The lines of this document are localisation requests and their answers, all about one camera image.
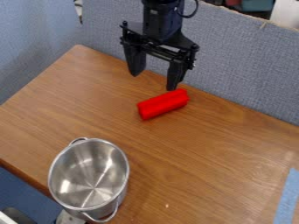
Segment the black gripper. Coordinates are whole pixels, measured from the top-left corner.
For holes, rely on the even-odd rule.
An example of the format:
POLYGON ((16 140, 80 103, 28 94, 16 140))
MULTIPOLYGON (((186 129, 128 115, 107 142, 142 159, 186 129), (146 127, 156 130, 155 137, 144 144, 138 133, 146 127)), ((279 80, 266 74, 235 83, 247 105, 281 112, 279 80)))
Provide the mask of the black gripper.
POLYGON ((199 45, 178 31, 169 39, 159 40, 143 32, 143 24, 124 21, 120 25, 123 35, 120 44, 124 47, 128 71, 138 76, 146 70, 146 55, 150 54, 170 63, 167 71, 169 91, 174 91, 189 69, 194 69, 199 45))

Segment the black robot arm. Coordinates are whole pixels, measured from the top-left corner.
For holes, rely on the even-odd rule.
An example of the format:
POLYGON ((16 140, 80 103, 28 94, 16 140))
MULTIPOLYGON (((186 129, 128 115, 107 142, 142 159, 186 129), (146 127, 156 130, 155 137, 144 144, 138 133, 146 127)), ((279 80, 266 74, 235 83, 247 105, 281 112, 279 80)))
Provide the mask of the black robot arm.
POLYGON ((194 69, 201 47, 183 35, 183 20, 193 18, 199 0, 190 15, 183 14, 185 0, 142 0, 143 22, 123 21, 120 44, 124 47, 128 71, 138 76, 146 70, 147 56, 170 62, 166 89, 174 91, 189 70, 194 69))

